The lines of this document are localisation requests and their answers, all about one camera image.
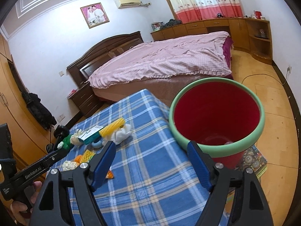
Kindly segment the red bin green rim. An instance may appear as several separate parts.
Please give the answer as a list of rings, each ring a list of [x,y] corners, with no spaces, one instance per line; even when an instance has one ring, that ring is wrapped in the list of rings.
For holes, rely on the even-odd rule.
[[[233,169],[263,133],[265,112],[246,86],[226,78],[205,78],[176,95],[169,125],[183,150],[195,141],[215,162]]]

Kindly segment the shelf ornament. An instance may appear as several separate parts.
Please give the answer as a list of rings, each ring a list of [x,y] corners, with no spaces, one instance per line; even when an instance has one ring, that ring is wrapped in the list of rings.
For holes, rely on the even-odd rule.
[[[260,35],[260,37],[262,37],[262,38],[267,38],[266,33],[265,33],[265,31],[264,31],[263,29],[260,29],[260,30],[259,30],[259,35]]]

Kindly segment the light blue curved tube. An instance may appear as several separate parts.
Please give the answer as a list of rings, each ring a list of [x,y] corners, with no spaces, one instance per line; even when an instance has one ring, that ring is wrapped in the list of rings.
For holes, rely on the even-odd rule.
[[[95,140],[91,143],[91,146],[94,148],[94,149],[99,149],[103,146],[103,141],[102,139],[99,139],[99,140]]]

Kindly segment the wooden wardrobe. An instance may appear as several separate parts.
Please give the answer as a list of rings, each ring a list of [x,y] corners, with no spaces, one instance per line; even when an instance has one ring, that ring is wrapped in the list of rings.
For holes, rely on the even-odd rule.
[[[46,155],[46,145],[54,141],[51,131],[45,130],[31,115],[9,68],[11,53],[1,36],[1,124],[7,124],[12,137],[13,156],[17,168],[33,164]]]

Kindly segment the pink bedspread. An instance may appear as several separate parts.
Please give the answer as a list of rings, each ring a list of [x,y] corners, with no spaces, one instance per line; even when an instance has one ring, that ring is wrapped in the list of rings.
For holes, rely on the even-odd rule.
[[[223,46],[230,38],[220,31],[141,43],[109,60],[88,78],[90,86],[114,85],[173,76],[229,76]]]

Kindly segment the blue plaid tablecloth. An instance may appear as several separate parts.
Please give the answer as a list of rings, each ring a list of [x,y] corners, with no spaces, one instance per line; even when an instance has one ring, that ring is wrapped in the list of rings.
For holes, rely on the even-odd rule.
[[[70,132],[124,118],[131,136],[116,147],[114,175],[94,197],[108,225],[195,225],[209,197],[176,143],[169,108],[138,91],[74,125]]]

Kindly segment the wall air conditioner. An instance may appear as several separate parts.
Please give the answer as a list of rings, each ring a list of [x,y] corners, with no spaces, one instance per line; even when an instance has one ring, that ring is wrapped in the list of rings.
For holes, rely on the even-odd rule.
[[[140,0],[116,0],[116,6],[118,9],[132,8],[132,7],[149,7],[151,3],[143,3]]]

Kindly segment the dark wooden nightstand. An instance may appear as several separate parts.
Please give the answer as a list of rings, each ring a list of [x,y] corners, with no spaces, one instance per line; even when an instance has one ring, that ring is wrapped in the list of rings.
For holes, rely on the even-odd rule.
[[[89,83],[77,89],[77,92],[69,99],[74,102],[86,118],[91,117],[104,103],[94,94]]]

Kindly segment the black hanging jacket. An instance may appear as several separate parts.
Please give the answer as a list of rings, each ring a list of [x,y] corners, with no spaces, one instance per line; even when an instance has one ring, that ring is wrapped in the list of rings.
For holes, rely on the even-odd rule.
[[[50,127],[57,124],[57,121],[49,110],[41,103],[41,99],[37,94],[22,92],[21,95],[29,112],[45,130],[49,130]]]

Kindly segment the white tissue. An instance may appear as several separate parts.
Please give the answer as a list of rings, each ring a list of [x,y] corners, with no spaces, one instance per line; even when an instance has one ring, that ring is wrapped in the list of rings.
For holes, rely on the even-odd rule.
[[[75,146],[81,146],[83,143],[79,140],[79,136],[83,134],[83,131],[81,129],[77,129],[74,134],[70,137],[70,143]]]
[[[62,164],[62,171],[74,170],[79,166],[78,162],[75,161],[64,161]]]

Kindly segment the orange snack packet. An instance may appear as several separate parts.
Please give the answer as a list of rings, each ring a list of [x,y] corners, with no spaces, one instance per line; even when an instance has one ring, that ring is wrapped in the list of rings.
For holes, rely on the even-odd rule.
[[[114,178],[114,174],[112,173],[111,170],[109,170],[106,174],[106,179],[113,179]]]

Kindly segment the teal white carton box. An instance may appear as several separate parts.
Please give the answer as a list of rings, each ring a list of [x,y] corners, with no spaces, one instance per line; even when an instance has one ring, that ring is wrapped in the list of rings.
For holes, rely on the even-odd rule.
[[[82,144],[88,145],[101,137],[100,131],[103,128],[104,128],[103,126],[96,125],[91,129],[84,131],[83,134],[78,136],[78,139]]]

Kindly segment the dark wooden bed frame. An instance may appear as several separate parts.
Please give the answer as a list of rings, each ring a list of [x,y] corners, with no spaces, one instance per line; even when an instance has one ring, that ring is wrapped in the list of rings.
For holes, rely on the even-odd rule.
[[[104,39],[93,46],[91,49],[89,49],[82,57],[74,61],[74,63],[69,65],[67,71],[70,73],[77,86],[81,88],[85,84],[89,83],[88,78],[100,66],[141,43],[148,42],[144,42],[142,40],[140,32],[117,35]],[[226,40],[223,46],[224,55],[230,69],[232,44],[233,42],[230,37]],[[185,86],[196,80],[208,77],[222,77],[231,79],[233,75],[231,73],[231,75],[229,76],[173,76],[168,79],[150,79],[145,81],[114,85],[107,89],[98,89],[91,86],[90,87],[94,91],[94,94],[101,101],[105,102],[117,102],[139,90],[147,89],[163,103],[170,105],[176,95]]]

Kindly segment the framed wedding photo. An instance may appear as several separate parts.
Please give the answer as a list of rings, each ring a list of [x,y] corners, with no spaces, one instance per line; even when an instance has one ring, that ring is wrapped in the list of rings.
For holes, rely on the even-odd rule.
[[[109,18],[101,3],[84,6],[80,10],[90,29],[109,22]]]

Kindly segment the dark clothes pile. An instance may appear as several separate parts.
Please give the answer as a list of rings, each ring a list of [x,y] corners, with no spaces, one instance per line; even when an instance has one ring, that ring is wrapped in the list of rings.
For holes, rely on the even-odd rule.
[[[167,23],[165,23],[164,25],[160,26],[160,29],[167,29],[169,27],[173,27],[173,26],[177,26],[182,24],[181,20],[177,20],[177,19],[170,19]]]

